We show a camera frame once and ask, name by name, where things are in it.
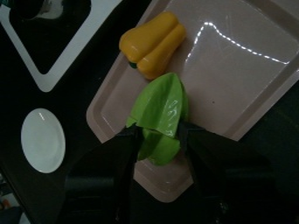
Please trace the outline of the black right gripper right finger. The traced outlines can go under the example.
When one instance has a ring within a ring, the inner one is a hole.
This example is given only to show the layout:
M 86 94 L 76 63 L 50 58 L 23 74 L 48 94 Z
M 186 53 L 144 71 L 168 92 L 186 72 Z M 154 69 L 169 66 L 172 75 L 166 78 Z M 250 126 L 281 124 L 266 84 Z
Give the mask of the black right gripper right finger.
M 273 171 L 266 159 L 242 143 L 189 122 L 180 122 L 177 131 L 200 195 L 202 223 L 262 222 L 273 192 Z

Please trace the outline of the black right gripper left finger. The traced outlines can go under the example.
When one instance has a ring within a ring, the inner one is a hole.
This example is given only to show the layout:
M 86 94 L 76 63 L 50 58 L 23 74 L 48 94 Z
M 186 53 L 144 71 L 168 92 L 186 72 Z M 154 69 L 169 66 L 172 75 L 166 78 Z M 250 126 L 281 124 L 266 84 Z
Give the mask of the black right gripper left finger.
M 62 224 L 129 224 L 129 192 L 142 137 L 132 125 L 73 165 L 65 178 Z

